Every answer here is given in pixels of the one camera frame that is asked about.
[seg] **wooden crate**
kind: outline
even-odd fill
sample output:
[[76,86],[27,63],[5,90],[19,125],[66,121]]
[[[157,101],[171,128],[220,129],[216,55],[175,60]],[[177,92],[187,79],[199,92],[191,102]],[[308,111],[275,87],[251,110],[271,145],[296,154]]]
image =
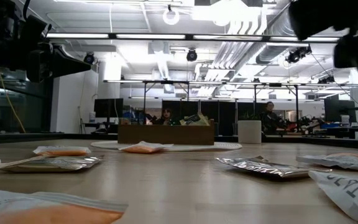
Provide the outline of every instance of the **wooden crate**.
[[129,125],[118,126],[118,143],[137,144],[141,141],[160,144],[214,144],[214,126]]

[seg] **ceiling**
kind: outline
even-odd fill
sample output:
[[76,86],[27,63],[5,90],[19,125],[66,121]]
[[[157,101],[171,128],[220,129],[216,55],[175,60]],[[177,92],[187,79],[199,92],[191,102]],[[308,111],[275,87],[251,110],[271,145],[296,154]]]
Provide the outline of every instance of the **ceiling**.
[[[13,0],[22,7],[24,0]],[[277,0],[277,4],[265,9],[266,21],[269,24],[273,18],[288,4],[288,0]],[[180,19],[175,25],[168,25],[162,19],[166,6],[127,5],[127,4],[85,4],[81,2],[55,2],[54,0],[31,0],[29,12],[36,14],[51,23],[54,32],[120,32],[120,33],[181,33],[181,34],[226,34],[230,26],[217,26],[213,21],[196,21],[192,19],[198,7],[194,7],[194,0],[183,1],[183,6],[176,7],[180,11]],[[342,36],[346,31],[335,32],[331,29],[318,35]],[[150,41],[135,40],[71,40],[67,46],[115,45],[117,51],[125,61],[122,74],[125,78],[136,77],[137,74],[151,74],[158,70],[159,64],[154,55],[149,54]],[[183,70],[194,72],[196,65],[204,61],[211,62],[217,57],[222,42],[187,42],[169,41],[170,55],[166,59],[169,70]],[[189,48],[195,48],[198,53],[196,62],[187,62],[186,55]],[[333,68],[333,44],[312,44],[313,55],[307,56],[290,68],[282,60],[276,60],[256,73],[262,82],[310,82],[310,77],[324,75],[324,70]],[[349,70],[333,70],[338,83],[348,80]],[[241,81],[249,82],[238,74]]]

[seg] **wooden table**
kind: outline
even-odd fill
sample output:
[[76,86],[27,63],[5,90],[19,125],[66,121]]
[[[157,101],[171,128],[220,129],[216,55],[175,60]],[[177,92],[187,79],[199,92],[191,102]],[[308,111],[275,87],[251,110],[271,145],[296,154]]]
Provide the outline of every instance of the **wooden table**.
[[[33,156],[37,146],[89,146],[88,140],[0,144],[11,162]],[[244,145],[236,151],[129,154],[90,147],[105,161],[86,172],[12,174],[0,171],[0,190],[63,192],[129,202],[120,223],[355,223],[311,179],[272,182],[220,164],[215,157],[264,156],[297,165],[297,155],[358,152],[308,144]],[[345,172],[358,175],[358,172]]]

